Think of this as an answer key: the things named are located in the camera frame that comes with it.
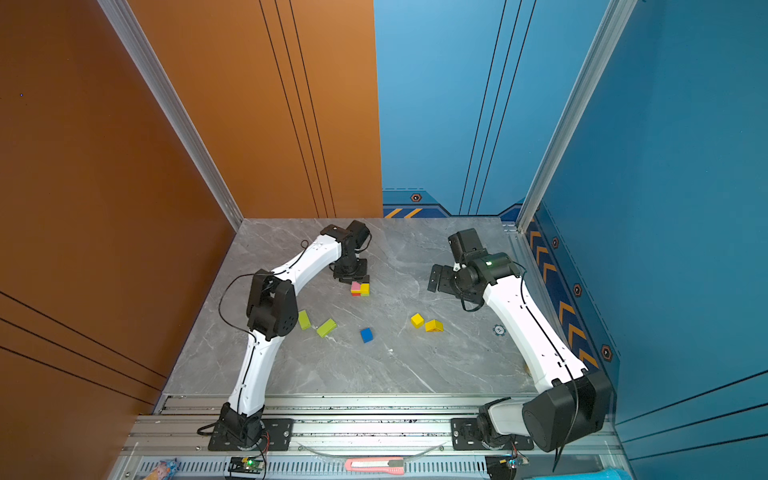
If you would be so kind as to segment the blue wood block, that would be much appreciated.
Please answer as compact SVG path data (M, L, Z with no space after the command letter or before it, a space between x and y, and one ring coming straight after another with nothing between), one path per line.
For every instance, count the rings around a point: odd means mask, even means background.
M360 334L361 334L361 338L362 338L362 341L363 341L364 343L368 343L368 342L372 341L372 340L373 340L373 338L374 338L374 336L373 336L373 332L372 332L372 330L371 330L370 328L365 328L365 329L363 329L363 330L360 332Z

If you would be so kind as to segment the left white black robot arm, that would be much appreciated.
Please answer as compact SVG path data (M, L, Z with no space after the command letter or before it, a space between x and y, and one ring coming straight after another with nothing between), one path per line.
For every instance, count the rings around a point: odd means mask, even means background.
M217 420L197 430L209 439L210 451L266 450L268 428L262 420L266 387L279 348L298 323L297 296L326 268L341 283L364 280L367 260L360 254L370 238L369 228L359 220L344 228L329 225L304 243L294 258L248 275L247 323L241 329L247 335L247 347L236 385Z

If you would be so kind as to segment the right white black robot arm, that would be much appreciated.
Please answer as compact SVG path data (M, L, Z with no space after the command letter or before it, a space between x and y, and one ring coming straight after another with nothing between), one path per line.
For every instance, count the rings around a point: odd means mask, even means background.
M525 273L505 253L486 255L459 266L435 264L428 290L490 308L530 371L533 399L499 399L480 408L481 441L498 449L526 437L544 452L559 453L603 428L612 386L604 372L589 371L555 332L532 298Z

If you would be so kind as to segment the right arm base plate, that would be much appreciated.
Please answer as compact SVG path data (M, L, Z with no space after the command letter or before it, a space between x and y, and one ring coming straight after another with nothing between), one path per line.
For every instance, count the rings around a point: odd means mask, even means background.
M535 447L532 439L524 435L505 435L486 441L476 417L452 418L450 427L452 446L456 451L531 451Z

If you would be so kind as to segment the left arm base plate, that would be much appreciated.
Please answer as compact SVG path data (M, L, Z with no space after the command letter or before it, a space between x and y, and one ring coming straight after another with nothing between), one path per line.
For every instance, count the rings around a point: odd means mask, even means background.
M231 433L221 421L217 421L209 438L209 451L231 452L284 452L289 449L294 420L291 418L261 419L254 433L247 433L246 438L239 438Z

